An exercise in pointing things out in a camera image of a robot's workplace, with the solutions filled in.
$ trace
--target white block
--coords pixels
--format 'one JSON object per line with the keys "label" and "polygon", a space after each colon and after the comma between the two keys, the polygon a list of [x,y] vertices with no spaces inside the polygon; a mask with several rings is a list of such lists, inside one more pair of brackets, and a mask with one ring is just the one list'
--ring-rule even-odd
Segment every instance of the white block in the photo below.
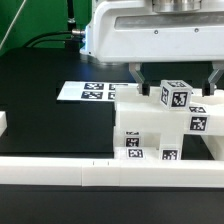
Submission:
{"label": "white block", "polygon": [[188,111],[168,111],[160,104],[117,104],[116,127],[122,130],[183,133],[189,129],[189,119]]}
{"label": "white block", "polygon": [[213,158],[224,161],[224,136],[202,136]]}
{"label": "white block", "polygon": [[119,160],[95,159],[82,165],[82,186],[119,186]]}
{"label": "white block", "polygon": [[81,160],[0,157],[0,184],[81,186]]}
{"label": "white block", "polygon": [[180,160],[183,145],[183,133],[162,133],[159,158],[161,160]]}
{"label": "white block", "polygon": [[120,186],[224,187],[224,163],[216,161],[123,161],[120,175]]}
{"label": "white block", "polygon": [[224,104],[224,90],[216,90],[213,96],[202,97],[201,89],[193,89],[193,94],[191,95],[192,103],[199,103],[204,105],[218,105]]}
{"label": "white block", "polygon": [[0,111],[0,136],[3,134],[6,128],[7,128],[7,122],[5,112]]}
{"label": "white block", "polygon": [[151,86],[150,96],[139,94],[137,86],[117,86],[116,102],[132,102],[132,103],[158,103],[160,99],[160,88]]}
{"label": "white block", "polygon": [[139,148],[127,148],[116,147],[114,148],[114,158],[116,160],[128,161],[132,164],[141,163],[148,164],[152,161],[157,161],[159,158],[159,150],[154,147],[139,147]]}
{"label": "white block", "polygon": [[182,80],[162,80],[160,103],[167,110],[188,109],[192,87]]}
{"label": "white block", "polygon": [[130,131],[127,132],[114,127],[114,147],[130,147],[131,144],[127,144],[128,139],[133,138],[134,140],[138,140],[139,147],[156,147],[157,149],[159,148],[160,134],[147,132],[132,132],[138,133],[138,135],[128,135],[127,133],[130,133]]}

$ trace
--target white plastic part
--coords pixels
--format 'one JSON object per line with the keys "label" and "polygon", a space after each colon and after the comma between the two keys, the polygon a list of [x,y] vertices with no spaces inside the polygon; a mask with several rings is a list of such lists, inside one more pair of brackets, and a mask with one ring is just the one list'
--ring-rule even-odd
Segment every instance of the white plastic part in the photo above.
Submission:
{"label": "white plastic part", "polygon": [[82,160],[0,157],[0,184],[82,185]]}
{"label": "white plastic part", "polygon": [[7,122],[5,112],[0,111],[0,136],[3,134],[6,128]]}
{"label": "white plastic part", "polygon": [[119,186],[120,162],[95,159],[83,162],[82,186]]}
{"label": "white plastic part", "polygon": [[192,87],[181,80],[162,80],[160,104],[168,110],[186,110],[191,100]]}
{"label": "white plastic part", "polygon": [[[164,87],[165,106],[160,91]],[[162,80],[161,87],[152,87],[150,93],[145,97],[133,87],[116,88],[114,147],[156,147],[158,159],[179,160],[185,134],[224,136],[224,91],[204,98],[201,90],[192,90],[180,80]],[[141,134],[127,138],[124,130]]]}

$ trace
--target small white block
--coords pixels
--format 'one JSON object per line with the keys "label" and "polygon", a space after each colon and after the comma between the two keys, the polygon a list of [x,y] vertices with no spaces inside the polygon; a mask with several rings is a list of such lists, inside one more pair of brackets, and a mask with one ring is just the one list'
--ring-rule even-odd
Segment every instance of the small white block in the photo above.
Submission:
{"label": "small white block", "polygon": [[6,128],[7,128],[7,122],[5,112],[0,111],[0,136],[3,134]]}
{"label": "small white block", "polygon": [[182,80],[162,80],[160,103],[168,110],[188,109],[192,87]]}

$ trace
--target cable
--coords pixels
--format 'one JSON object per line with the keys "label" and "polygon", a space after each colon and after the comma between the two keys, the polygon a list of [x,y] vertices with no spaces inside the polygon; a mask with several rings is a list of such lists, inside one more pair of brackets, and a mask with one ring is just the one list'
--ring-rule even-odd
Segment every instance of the cable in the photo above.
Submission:
{"label": "cable", "polygon": [[33,43],[30,47],[35,47],[37,44],[40,44],[42,42],[63,42],[63,41],[74,41],[74,42],[78,42],[78,43],[82,43],[81,39],[44,39],[44,40],[39,40],[35,43]]}
{"label": "cable", "polygon": [[2,50],[2,47],[3,47],[3,45],[5,44],[5,42],[6,42],[7,38],[8,38],[8,36],[9,36],[9,34],[10,34],[10,32],[11,32],[13,26],[15,25],[15,23],[16,23],[16,21],[17,21],[19,15],[20,15],[20,13],[22,12],[22,10],[23,10],[23,8],[24,8],[26,2],[27,2],[27,0],[24,0],[24,1],[23,1],[23,3],[21,4],[19,10],[18,10],[17,13],[16,13],[14,19],[12,20],[12,23],[10,24],[10,26],[9,26],[9,28],[8,28],[8,30],[7,30],[7,32],[6,32],[5,36],[4,36],[4,38],[3,38],[2,42],[1,42],[1,44],[0,44],[0,51]]}
{"label": "cable", "polygon": [[59,36],[59,35],[65,35],[65,34],[72,35],[72,31],[58,31],[58,32],[44,33],[44,34],[41,34],[39,36],[36,36],[36,37],[32,38],[31,40],[29,40],[28,42],[26,42],[23,45],[23,47],[28,47],[34,41],[39,40],[39,39],[44,38],[44,37]]}
{"label": "cable", "polygon": [[33,43],[32,45],[30,45],[30,47],[35,47],[37,44],[40,44],[42,42],[63,42],[66,41],[66,39],[45,39],[45,40],[39,40],[35,43]]}

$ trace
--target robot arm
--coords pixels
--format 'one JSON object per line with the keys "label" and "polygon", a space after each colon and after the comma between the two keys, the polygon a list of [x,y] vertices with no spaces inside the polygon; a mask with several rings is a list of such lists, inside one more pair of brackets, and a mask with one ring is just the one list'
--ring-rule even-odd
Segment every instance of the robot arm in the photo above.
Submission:
{"label": "robot arm", "polygon": [[[96,5],[81,54],[104,63],[224,61],[224,0],[107,0]],[[214,70],[204,95],[214,94],[223,69]]]}

